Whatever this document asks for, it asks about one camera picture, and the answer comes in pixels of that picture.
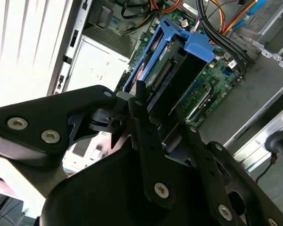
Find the gray metal panel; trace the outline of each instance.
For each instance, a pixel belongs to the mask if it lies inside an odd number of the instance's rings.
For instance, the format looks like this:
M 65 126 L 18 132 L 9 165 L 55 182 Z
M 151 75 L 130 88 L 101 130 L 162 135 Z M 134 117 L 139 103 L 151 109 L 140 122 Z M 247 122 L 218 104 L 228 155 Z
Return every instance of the gray metal panel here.
M 255 180 L 268 166 L 269 161 L 265 161 L 251 173 Z M 259 187 L 276 204 L 283 213 L 283 156 L 279 155 L 277 163 L 259 180 Z
M 200 126 L 203 140 L 230 146 L 282 92 L 283 68 L 272 59 L 258 57 L 245 74 L 245 83 L 235 87 Z

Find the blue drive bracket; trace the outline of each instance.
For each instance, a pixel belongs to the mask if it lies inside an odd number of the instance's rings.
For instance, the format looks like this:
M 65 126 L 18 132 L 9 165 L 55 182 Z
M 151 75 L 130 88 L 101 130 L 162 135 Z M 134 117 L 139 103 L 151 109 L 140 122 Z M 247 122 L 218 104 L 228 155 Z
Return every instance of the blue drive bracket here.
M 152 67 L 154 66 L 155 62 L 157 61 L 157 58 L 159 58 L 160 54 L 164 50 L 166 44 L 171 41 L 171 39 L 177 35 L 178 37 L 181 37 L 183 41 L 185 41 L 184 50 L 188 53 L 191 53 L 195 55 L 196 57 L 206 61 L 211 62 L 215 55 L 213 53 L 213 46 L 209 43 L 209 38 L 201 33 L 198 32 L 189 32 L 184 29 L 182 29 L 180 26 L 178 26 L 173 21 L 163 18 L 160 21 L 160 24 L 158 25 L 155 33 L 153 34 L 151 40 L 149 41 L 145 52 L 141 56 L 138 64 L 136 65 L 134 71 L 132 72 L 131 76 L 129 77 L 128 81 L 126 82 L 123 91 L 129 92 L 130 87 L 132 84 L 132 81 L 138 72 L 139 68 L 142 66 L 142 63 L 144 61 L 144 58 L 146 57 L 147 53 L 149 52 L 150 48 L 152 47 L 152 43 L 157 39 L 156 36 L 161 34 L 161 31 L 163 32 L 163 36 L 156 47 L 153 55 L 151 56 L 150 60 L 148 61 L 147 65 L 145 66 L 142 74 L 139 77 L 139 80 L 145 81 L 147 78 L 149 72 L 151 71 Z

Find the screw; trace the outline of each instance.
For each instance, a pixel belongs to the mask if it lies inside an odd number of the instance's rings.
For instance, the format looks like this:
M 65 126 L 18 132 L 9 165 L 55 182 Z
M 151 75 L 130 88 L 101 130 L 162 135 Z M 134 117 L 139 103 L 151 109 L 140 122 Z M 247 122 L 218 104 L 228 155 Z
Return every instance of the screw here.
M 230 210 L 224 206 L 224 205 L 219 205 L 218 206 L 218 210 L 219 210 L 219 213 L 221 214 L 221 216 L 226 219 L 227 221 L 231 221 L 233 219 L 232 217 L 232 213 L 230 212 Z
M 154 185 L 154 190 L 155 193 L 162 199 L 169 197 L 169 189 L 163 183 L 157 182 Z
M 268 222 L 271 226 L 278 226 L 278 224 L 271 218 L 268 219 Z
M 197 132 L 197 130 L 196 130 L 193 126 L 190 126 L 190 130 L 191 130 L 192 132 L 194 132 L 194 133 Z
M 11 118 L 8 120 L 8 127 L 15 130 L 22 130 L 28 126 L 28 122 L 22 118 Z
M 42 140 L 48 144 L 55 144 L 60 140 L 60 134 L 54 130 L 46 130 L 42 132 Z
M 216 145 L 216 148 L 218 149 L 218 150 L 220 150 L 220 151 L 222 151 L 222 146 L 220 146 L 220 145 Z
M 141 104 L 141 102 L 139 102 L 139 101 L 135 101 L 135 103 L 137 104 L 137 105 L 139 105 L 139 106 L 142 106 L 142 104 Z
M 111 97 L 111 96 L 112 96 L 112 94 L 109 93 L 109 92 L 107 92 L 107 91 L 105 91 L 104 94 L 105 94 L 106 96 L 108 96 L 108 97 Z

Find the motherboard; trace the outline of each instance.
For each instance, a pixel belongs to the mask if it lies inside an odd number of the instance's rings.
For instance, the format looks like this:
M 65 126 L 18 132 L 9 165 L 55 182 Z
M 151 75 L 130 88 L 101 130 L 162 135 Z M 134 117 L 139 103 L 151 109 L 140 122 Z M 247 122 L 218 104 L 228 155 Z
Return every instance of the motherboard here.
M 123 88 L 126 80 L 138 64 L 162 17 L 167 17 L 187 31 L 192 31 L 195 26 L 195 21 L 180 10 L 154 18 L 148 30 L 141 36 L 140 45 L 131 58 L 129 70 L 123 75 L 118 90 Z M 203 33 L 203 28 L 199 26 L 196 32 Z M 172 49 L 172 42 L 169 43 L 169 47 L 166 49 Z M 202 69 L 177 105 L 182 109 L 186 122 L 196 128 L 220 104 L 235 85 L 244 83 L 243 78 L 236 69 L 236 62 L 231 56 L 218 45 L 214 45 L 213 52 L 215 54 L 214 60 Z M 165 61 L 165 59 L 167 57 L 160 59 L 160 62 L 152 70 L 158 74 L 158 76 L 154 76 L 155 81 L 149 79 L 146 81 L 148 83 L 148 92 L 154 90 L 158 80 L 163 77 L 160 76 L 160 73 L 163 73 L 168 66 L 171 66 L 172 62 Z

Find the expansion slot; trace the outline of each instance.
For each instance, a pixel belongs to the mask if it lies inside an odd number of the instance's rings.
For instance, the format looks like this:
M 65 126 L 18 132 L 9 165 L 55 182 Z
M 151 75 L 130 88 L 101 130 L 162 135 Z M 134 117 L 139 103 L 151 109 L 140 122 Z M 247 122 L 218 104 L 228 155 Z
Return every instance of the expansion slot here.
M 198 115 L 198 112 L 200 109 L 203 107 L 206 107 L 206 102 L 211 101 L 209 98 L 211 94 L 214 92 L 213 87 L 210 85 L 208 81 L 204 82 L 202 86 L 205 89 L 205 94 L 203 97 L 198 101 L 198 103 L 193 107 L 189 115 L 186 117 L 187 121 L 192 121 L 194 120 L 195 116 Z

